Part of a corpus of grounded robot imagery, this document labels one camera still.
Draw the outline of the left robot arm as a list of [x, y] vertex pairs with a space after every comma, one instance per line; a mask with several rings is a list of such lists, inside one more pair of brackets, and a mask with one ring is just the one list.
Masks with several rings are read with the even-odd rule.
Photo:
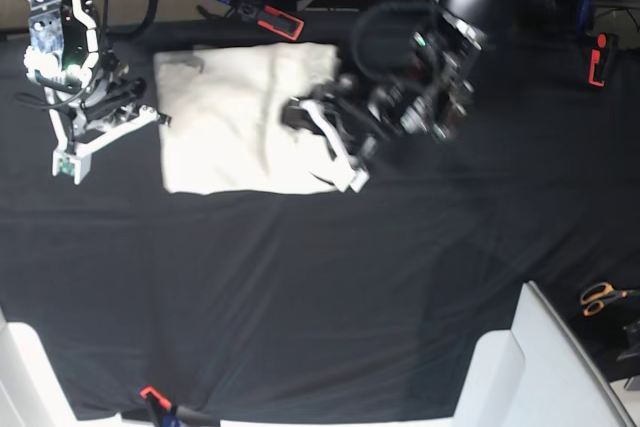
[[[322, 145], [310, 165], [331, 190], [358, 192], [369, 164], [384, 146], [404, 136], [451, 140], [468, 115], [474, 88], [469, 74], [482, 51], [508, 30], [519, 0], [388, 0], [369, 8], [350, 40], [356, 74], [342, 73], [291, 98], [284, 125], [308, 132]], [[405, 69], [377, 70], [365, 63], [368, 28], [385, 17], [416, 16]]]

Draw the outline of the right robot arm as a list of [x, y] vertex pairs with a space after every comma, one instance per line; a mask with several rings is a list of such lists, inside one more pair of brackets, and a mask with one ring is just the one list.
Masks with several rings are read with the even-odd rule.
[[113, 50], [114, 41], [135, 40], [146, 32], [158, 0], [148, 0], [136, 28], [115, 34], [109, 32], [109, 7], [97, 7], [94, 0], [26, 1], [30, 44], [24, 67], [44, 95], [19, 93], [16, 98], [48, 113], [57, 139], [52, 174], [80, 184], [96, 152], [150, 124], [169, 122], [144, 104], [145, 80], [130, 77], [128, 64]]

